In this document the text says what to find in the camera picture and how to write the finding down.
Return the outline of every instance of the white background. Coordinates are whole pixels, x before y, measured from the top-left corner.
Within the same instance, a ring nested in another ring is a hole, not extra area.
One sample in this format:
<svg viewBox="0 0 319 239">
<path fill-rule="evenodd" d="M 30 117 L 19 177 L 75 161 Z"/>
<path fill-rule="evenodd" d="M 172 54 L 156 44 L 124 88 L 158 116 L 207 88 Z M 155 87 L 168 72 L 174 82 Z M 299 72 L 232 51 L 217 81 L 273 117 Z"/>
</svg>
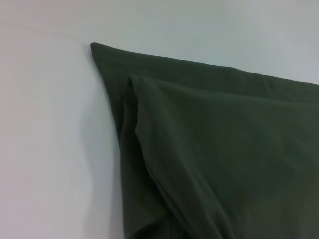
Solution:
<svg viewBox="0 0 319 239">
<path fill-rule="evenodd" d="M 318 4 L 0 0 L 0 238 L 123 238 L 91 42 L 319 83 Z"/>
</svg>

